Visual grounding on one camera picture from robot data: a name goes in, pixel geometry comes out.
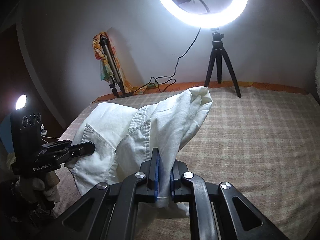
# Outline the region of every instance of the white glove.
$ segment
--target white glove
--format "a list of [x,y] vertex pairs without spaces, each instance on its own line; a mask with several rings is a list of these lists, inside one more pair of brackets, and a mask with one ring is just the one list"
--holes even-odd
[[15,184],[15,189],[29,203],[38,202],[35,190],[42,191],[48,201],[60,202],[57,188],[59,182],[55,171],[50,171],[45,175],[44,181],[39,178],[26,179],[20,176]]

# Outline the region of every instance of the bed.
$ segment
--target bed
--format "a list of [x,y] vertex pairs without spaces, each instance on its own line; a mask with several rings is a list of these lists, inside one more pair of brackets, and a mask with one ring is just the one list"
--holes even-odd
[[[195,85],[183,84],[175,90]],[[208,182],[231,182],[289,239],[305,239],[320,214],[318,103],[303,90],[283,86],[241,87],[242,98],[228,85],[209,91],[212,108],[177,159]],[[140,108],[177,93],[149,93],[109,102]],[[60,140],[72,140],[104,99],[84,109]],[[80,194],[67,168],[57,170],[57,175],[63,201],[55,211],[61,214]],[[189,220],[155,220],[135,239],[190,239]]]

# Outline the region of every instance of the hand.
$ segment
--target hand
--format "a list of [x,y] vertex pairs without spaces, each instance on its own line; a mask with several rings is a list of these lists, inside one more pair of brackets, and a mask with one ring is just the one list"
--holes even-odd
[[39,178],[26,179],[19,177],[15,189],[29,203],[38,202],[35,190],[42,191],[48,201],[60,202],[60,195],[57,185],[60,180],[55,171],[50,171],[45,174],[44,180]]

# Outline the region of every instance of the orange bed sheet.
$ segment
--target orange bed sheet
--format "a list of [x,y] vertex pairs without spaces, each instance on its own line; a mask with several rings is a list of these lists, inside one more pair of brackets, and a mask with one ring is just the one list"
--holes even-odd
[[[188,83],[176,83],[171,85],[167,88],[166,92],[172,92],[172,91],[181,91],[186,90],[191,87],[199,87],[203,86],[204,82],[188,82]],[[307,95],[308,93],[303,90],[302,88],[297,87],[289,87],[284,85],[277,85],[277,84],[267,84],[267,83],[258,83],[258,82],[238,82],[239,86],[241,87],[255,87],[257,89],[261,90],[272,90],[272,91],[286,91],[289,93],[296,93],[296,94],[302,94]],[[160,85],[160,89],[163,90],[167,84]],[[233,83],[232,81],[224,81],[219,84],[217,81],[211,81],[209,83],[209,88],[221,88],[221,87],[232,87]],[[151,93],[158,93],[159,90],[157,88],[153,89],[147,89],[143,94],[151,94]],[[101,97],[98,97],[94,102],[97,101],[107,101],[116,98],[113,94],[104,95]]]

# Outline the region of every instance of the silver screw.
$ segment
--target silver screw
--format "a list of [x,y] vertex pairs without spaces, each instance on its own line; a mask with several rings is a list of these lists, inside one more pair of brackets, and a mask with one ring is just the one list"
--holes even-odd
[[138,179],[142,179],[145,177],[145,174],[141,171],[138,171],[136,174],[135,174],[136,178]]
[[193,173],[187,171],[187,172],[183,173],[183,177],[185,177],[186,179],[191,179],[191,178],[193,178]]
[[108,184],[106,182],[99,182],[97,184],[97,189],[105,189],[106,187],[108,187]]
[[231,184],[229,182],[222,182],[221,187],[223,187],[224,189],[230,189]]

